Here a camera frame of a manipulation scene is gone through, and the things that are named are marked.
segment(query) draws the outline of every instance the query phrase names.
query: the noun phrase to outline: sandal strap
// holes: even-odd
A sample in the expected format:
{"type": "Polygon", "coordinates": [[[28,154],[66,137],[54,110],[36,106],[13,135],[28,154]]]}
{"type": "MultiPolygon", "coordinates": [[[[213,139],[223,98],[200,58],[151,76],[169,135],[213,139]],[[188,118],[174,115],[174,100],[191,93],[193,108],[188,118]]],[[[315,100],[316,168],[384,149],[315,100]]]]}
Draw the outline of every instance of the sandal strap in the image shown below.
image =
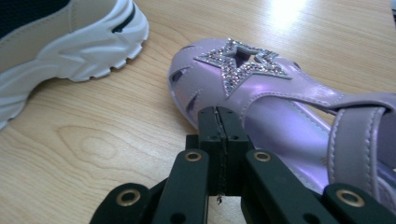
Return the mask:
{"type": "Polygon", "coordinates": [[[361,94],[345,94],[336,102],[330,102],[329,107],[333,112],[338,109],[352,106],[383,106],[388,112],[396,112],[396,94],[390,92],[367,92],[361,94]]]}
{"type": "Polygon", "coordinates": [[[378,199],[377,131],[384,112],[384,107],[339,110],[328,147],[330,183],[347,183],[378,199]]]}

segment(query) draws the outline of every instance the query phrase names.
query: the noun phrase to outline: screw hole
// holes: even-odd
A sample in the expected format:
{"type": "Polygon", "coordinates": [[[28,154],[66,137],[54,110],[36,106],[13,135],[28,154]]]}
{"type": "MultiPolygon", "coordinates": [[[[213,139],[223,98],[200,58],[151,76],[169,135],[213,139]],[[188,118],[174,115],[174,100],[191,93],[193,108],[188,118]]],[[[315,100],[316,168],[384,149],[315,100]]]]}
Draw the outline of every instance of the screw hole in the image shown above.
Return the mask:
{"type": "Polygon", "coordinates": [[[174,213],[171,216],[171,222],[174,224],[181,224],[184,223],[186,221],[186,216],[184,216],[184,214],[182,213],[174,213]]]}
{"type": "Polygon", "coordinates": [[[335,195],[341,202],[349,204],[350,206],[353,207],[363,207],[364,206],[364,200],[359,194],[347,190],[347,189],[339,189],[335,192],[335,195]]]}
{"type": "Polygon", "coordinates": [[[137,189],[126,189],[117,196],[117,204],[120,206],[130,206],[140,199],[140,192],[137,189]]]}
{"type": "Polygon", "coordinates": [[[320,220],[315,215],[312,215],[309,213],[304,214],[303,219],[306,221],[306,223],[309,223],[309,224],[319,224],[320,223],[320,220]]]}
{"type": "Polygon", "coordinates": [[[258,161],[270,161],[271,160],[271,155],[266,153],[266,152],[256,152],[254,153],[254,158],[258,161]]]}
{"type": "Polygon", "coordinates": [[[202,155],[198,152],[189,152],[185,155],[187,161],[198,161],[202,158],[202,155]]]}

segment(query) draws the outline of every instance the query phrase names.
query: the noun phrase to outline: wood grain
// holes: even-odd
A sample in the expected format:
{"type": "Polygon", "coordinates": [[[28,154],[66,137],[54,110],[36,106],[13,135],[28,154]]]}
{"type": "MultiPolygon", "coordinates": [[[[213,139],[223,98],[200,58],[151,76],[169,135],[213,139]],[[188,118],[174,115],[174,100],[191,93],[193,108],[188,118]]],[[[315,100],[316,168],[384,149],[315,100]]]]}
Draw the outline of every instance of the wood grain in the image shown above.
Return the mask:
{"type": "MultiPolygon", "coordinates": [[[[170,96],[173,55],[209,36],[273,50],[346,92],[396,92],[396,32],[389,1],[136,0],[150,24],[133,61],[84,83],[51,79],[0,132],[0,223],[89,223],[110,190],[152,187],[169,175],[196,131],[170,96]]],[[[237,198],[209,223],[243,223],[237,198]]]]}

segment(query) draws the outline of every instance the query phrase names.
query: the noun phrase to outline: star embellishment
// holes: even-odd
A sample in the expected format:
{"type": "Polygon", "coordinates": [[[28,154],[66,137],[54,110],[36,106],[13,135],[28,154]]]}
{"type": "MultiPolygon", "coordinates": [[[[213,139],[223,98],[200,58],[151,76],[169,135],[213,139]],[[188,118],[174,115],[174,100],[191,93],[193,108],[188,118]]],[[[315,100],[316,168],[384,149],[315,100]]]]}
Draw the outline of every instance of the star embellishment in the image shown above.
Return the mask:
{"type": "Polygon", "coordinates": [[[229,97],[248,77],[252,75],[291,79],[282,67],[273,61],[278,54],[251,47],[242,42],[228,39],[220,49],[212,49],[194,59],[221,69],[226,97],[229,97]]]}

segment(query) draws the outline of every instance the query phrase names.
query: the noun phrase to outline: black plastic bracket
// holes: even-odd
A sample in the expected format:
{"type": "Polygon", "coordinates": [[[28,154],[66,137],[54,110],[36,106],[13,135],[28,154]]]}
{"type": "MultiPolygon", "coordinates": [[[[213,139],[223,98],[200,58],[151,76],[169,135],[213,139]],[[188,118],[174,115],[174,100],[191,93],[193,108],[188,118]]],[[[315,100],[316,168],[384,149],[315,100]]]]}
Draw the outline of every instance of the black plastic bracket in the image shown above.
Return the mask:
{"type": "Polygon", "coordinates": [[[206,223],[209,196],[240,196],[247,223],[396,223],[360,189],[304,187],[274,153],[254,149],[233,111],[208,107],[198,118],[199,134],[187,135],[167,179],[113,189],[91,224],[206,223]]]}

